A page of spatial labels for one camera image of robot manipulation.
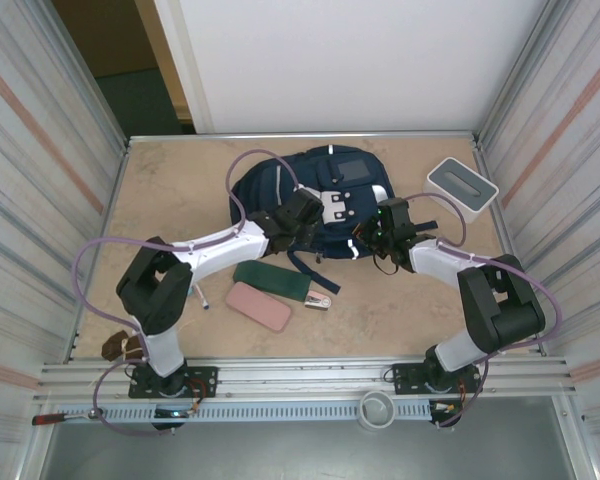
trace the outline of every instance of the corrugated metal panel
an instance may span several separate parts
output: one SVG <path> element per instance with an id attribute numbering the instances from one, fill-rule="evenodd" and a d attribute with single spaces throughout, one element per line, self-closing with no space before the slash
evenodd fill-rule
<path id="1" fill-rule="evenodd" d="M 565 355 L 600 446 L 600 0 L 562 12 L 503 108 L 481 133 L 487 166 L 523 265 L 562 304 L 549 348 Z"/>
<path id="2" fill-rule="evenodd" d="M 101 229 L 125 151 L 47 8 L 0 0 L 0 478 L 40 366 L 73 335 L 71 261 Z"/>

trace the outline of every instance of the orange stripe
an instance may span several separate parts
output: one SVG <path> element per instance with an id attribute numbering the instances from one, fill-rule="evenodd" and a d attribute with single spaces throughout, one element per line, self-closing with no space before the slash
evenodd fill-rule
<path id="1" fill-rule="evenodd" d="M 574 383 L 582 383 L 598 377 L 600 377 L 600 360 L 587 363 L 571 370 L 571 378 Z"/>
<path id="2" fill-rule="evenodd" d="M 38 388 L 37 378 L 17 372 L 11 368 L 3 367 L 2 365 L 0 365 L 0 382 L 31 390 Z"/>
<path id="3" fill-rule="evenodd" d="M 44 131 L 42 126 L 36 121 L 34 116 L 27 110 L 27 108 L 22 104 L 22 102 L 16 97 L 13 90 L 9 88 L 9 85 L 4 81 L 4 79 L 0 76 L 0 96 L 4 99 L 5 102 L 11 107 L 11 109 L 15 112 L 16 115 L 20 118 L 22 123 L 29 129 L 31 134 L 35 137 L 35 139 L 42 145 L 42 147 L 49 153 L 51 158 L 53 158 L 60 168 L 64 170 L 67 176 L 71 179 L 74 185 L 82 192 L 82 194 L 87 198 L 91 206 L 96 209 L 98 213 L 102 213 L 104 211 L 104 206 L 98 200 L 98 197 L 89 189 L 88 185 L 80 178 L 80 175 L 73 169 L 73 167 L 69 164 L 67 159 L 62 155 L 62 152 L 58 149 L 58 147 L 53 143 L 51 137 L 47 132 Z"/>
<path id="4" fill-rule="evenodd" d="M 549 135 L 549 138 L 545 140 L 544 144 L 542 144 L 542 147 L 540 147 L 540 150 L 538 150 L 538 152 L 534 155 L 534 157 L 531 159 L 531 162 L 529 162 L 529 165 L 525 167 L 520 177 L 516 180 L 511 189 L 504 196 L 504 198 L 502 199 L 502 206 L 504 208 L 507 208 L 507 205 L 511 203 L 511 199 L 518 192 L 518 190 L 520 190 L 520 187 L 522 187 L 524 182 L 527 181 L 527 179 L 531 176 L 534 170 L 538 168 L 538 165 L 540 165 L 542 160 L 544 160 L 547 154 L 555 146 L 560 137 L 564 134 L 565 130 L 569 127 L 569 125 L 571 125 L 573 120 L 578 116 L 580 112 L 582 112 L 582 110 L 584 110 L 584 108 L 589 104 L 593 96 L 596 93 L 598 93 L 598 90 L 600 90 L 600 68 L 591 78 L 587 86 L 584 87 L 584 90 L 578 96 L 577 100 L 575 101 L 569 112 L 567 112 L 567 115 L 562 119 L 560 124 L 555 128 L 551 135 Z"/>

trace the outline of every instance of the pink pencil case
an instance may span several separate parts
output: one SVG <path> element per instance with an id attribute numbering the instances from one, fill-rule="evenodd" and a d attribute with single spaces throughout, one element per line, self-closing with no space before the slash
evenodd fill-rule
<path id="1" fill-rule="evenodd" d="M 291 308 L 246 283 L 237 282 L 225 300 L 234 310 L 276 333 L 291 319 Z"/>

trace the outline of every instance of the green pencil case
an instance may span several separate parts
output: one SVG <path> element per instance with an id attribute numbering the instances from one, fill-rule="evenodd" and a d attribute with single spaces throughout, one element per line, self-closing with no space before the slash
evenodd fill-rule
<path id="1" fill-rule="evenodd" d="M 309 292 L 311 277 L 286 268 L 255 260 L 239 263 L 233 273 L 234 282 L 244 282 L 262 292 L 304 302 Z"/>

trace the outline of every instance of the backpack strap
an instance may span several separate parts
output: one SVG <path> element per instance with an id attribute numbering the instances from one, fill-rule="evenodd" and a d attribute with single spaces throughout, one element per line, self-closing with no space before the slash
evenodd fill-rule
<path id="1" fill-rule="evenodd" d="M 321 287 L 326 288 L 334 295 L 338 294 L 338 292 L 340 291 L 340 285 L 333 283 L 331 280 L 323 277 L 318 272 L 314 272 L 313 270 L 311 270 L 311 268 L 309 268 L 306 263 L 304 263 L 302 260 L 296 257 L 295 253 L 295 250 L 289 250 L 287 252 L 287 257 L 289 257 L 289 260 L 291 260 L 293 266 L 296 267 L 300 273 L 309 275 L 311 277 L 311 280 L 316 282 Z"/>

